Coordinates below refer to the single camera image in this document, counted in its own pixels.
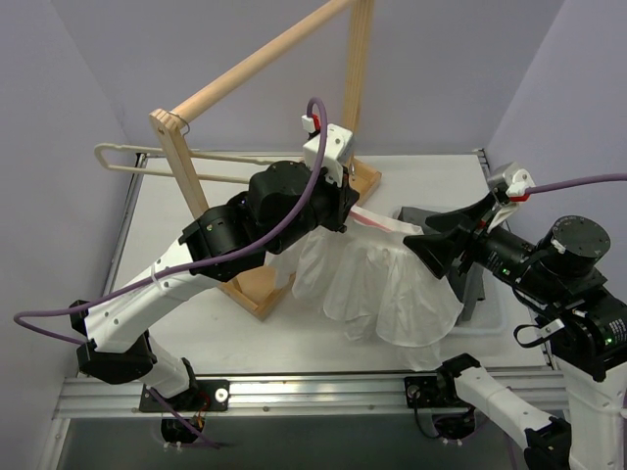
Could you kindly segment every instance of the wooden base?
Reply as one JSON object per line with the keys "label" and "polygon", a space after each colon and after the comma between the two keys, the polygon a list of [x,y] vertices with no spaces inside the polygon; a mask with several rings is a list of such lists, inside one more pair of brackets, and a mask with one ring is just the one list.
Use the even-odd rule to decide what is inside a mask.
{"label": "wooden base", "polygon": [[[355,176],[351,178],[351,187],[360,192],[358,204],[363,204],[381,181],[381,172],[357,159],[353,160]],[[236,278],[220,286],[232,300],[246,308],[259,320],[264,320],[274,306],[285,296],[294,283],[295,274],[282,289],[274,289],[276,271],[271,266],[242,272]]]}
{"label": "wooden base", "polygon": [[276,270],[271,266],[242,272],[236,278],[225,282],[220,289],[236,303],[250,311],[259,320],[264,320],[272,308],[292,289],[295,274],[282,289],[274,289]]}
{"label": "wooden base", "polygon": [[369,164],[353,159],[355,166],[355,176],[351,178],[351,187],[357,189],[360,193],[360,199],[357,204],[361,206],[372,195],[374,190],[379,187],[381,182],[381,171],[377,171]]}

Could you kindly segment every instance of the wooden stick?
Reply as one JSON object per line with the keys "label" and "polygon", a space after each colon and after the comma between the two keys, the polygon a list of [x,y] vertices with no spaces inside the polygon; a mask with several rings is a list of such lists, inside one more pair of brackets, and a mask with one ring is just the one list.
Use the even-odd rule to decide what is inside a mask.
{"label": "wooden stick", "polygon": [[235,289],[237,289],[239,292],[242,292],[242,285],[239,283],[239,279],[237,279],[237,276],[231,279],[231,282],[233,283],[233,287]]}
{"label": "wooden stick", "polygon": [[166,153],[187,207],[195,219],[200,217],[209,209],[209,205],[192,164],[189,147],[180,134],[180,119],[167,111],[155,110],[150,114],[150,123]]}
{"label": "wooden stick", "polygon": [[360,125],[363,83],[373,11],[374,0],[359,0],[353,6],[351,13],[342,126],[353,132],[357,132]]}
{"label": "wooden stick", "polygon": [[185,121],[191,122],[355,1],[357,0],[330,0],[325,3],[308,17],[294,24],[247,59],[185,100],[172,112]]}

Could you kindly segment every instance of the cable connector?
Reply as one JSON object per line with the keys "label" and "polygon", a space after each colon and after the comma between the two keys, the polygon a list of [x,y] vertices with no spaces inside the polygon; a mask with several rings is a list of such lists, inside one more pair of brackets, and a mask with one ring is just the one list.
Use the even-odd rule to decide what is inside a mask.
{"label": "cable connector", "polygon": [[[521,198],[525,197],[525,191],[536,185],[531,178],[529,171],[524,168],[515,171],[511,175],[510,181],[507,183],[509,183],[509,186],[507,187],[506,194],[512,200],[513,198],[521,200]],[[528,198],[529,195],[526,195],[526,198],[522,199],[522,201],[526,201]]]}
{"label": "cable connector", "polygon": [[[306,122],[305,118],[310,119],[310,117],[303,118],[303,127],[311,128],[309,121]],[[319,145],[320,134],[318,133],[303,146],[305,165],[309,169],[314,167]],[[341,188],[343,185],[343,168],[353,154],[354,145],[355,139],[352,131],[336,124],[327,125],[326,147],[322,166],[327,170],[325,175],[326,181],[335,184],[338,188]]]}
{"label": "cable connector", "polygon": [[309,117],[307,115],[302,115],[301,116],[301,121],[303,122],[303,129],[305,129],[305,131],[307,133],[313,134],[317,130],[319,130],[319,125],[318,125],[318,128],[315,127],[315,121],[314,121],[313,117]]}

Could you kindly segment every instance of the metal frame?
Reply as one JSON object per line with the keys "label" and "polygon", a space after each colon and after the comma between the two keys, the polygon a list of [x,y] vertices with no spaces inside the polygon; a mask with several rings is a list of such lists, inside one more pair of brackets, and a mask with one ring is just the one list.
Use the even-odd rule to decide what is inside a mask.
{"label": "metal frame", "polygon": [[[141,154],[137,158],[138,168],[145,168],[148,163],[148,157],[145,154]],[[142,173],[134,173],[130,177],[130,183],[128,185],[128,192],[126,193],[126,201],[124,202],[124,215],[121,220],[120,234],[116,241],[116,248],[114,249],[114,256],[111,260],[111,267],[107,273],[107,280],[105,281],[105,287],[103,288],[103,295],[110,294],[114,290],[114,284],[118,277],[118,269],[120,268],[121,256],[124,253],[124,246],[126,245],[126,238],[128,237],[128,231],[130,230],[130,222],[133,220],[133,214],[135,213],[135,206],[137,205],[137,199],[139,198],[139,190],[141,189],[141,182],[144,179]]]}
{"label": "metal frame", "polygon": [[48,439],[41,452],[41,458],[37,465],[37,470],[56,470],[61,459],[68,429],[70,427],[70,419],[55,418],[52,420],[50,430],[48,431]]}
{"label": "metal frame", "polygon": [[[490,374],[522,399],[546,411],[568,408],[561,373],[521,368],[493,369]],[[404,378],[433,373],[393,372],[300,376],[199,376],[230,382],[228,411],[223,417],[329,416],[407,413]],[[155,418],[162,413],[139,412],[142,385],[138,382],[112,387],[94,379],[66,380],[59,396],[56,418]],[[434,409],[421,409],[432,413]],[[459,413],[447,408],[439,412]]]}

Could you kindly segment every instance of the red clip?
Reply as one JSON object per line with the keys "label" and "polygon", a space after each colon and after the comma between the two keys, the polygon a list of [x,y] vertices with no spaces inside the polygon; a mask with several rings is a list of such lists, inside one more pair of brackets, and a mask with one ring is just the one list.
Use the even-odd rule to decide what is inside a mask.
{"label": "red clip", "polygon": [[531,196],[530,194],[523,194],[522,196],[513,196],[511,198],[509,198],[510,201],[512,201],[513,203],[524,203],[525,201],[527,201],[529,199],[529,196]]}
{"label": "red clip", "polygon": [[315,130],[320,130],[320,118],[317,115],[312,115],[312,119]]}

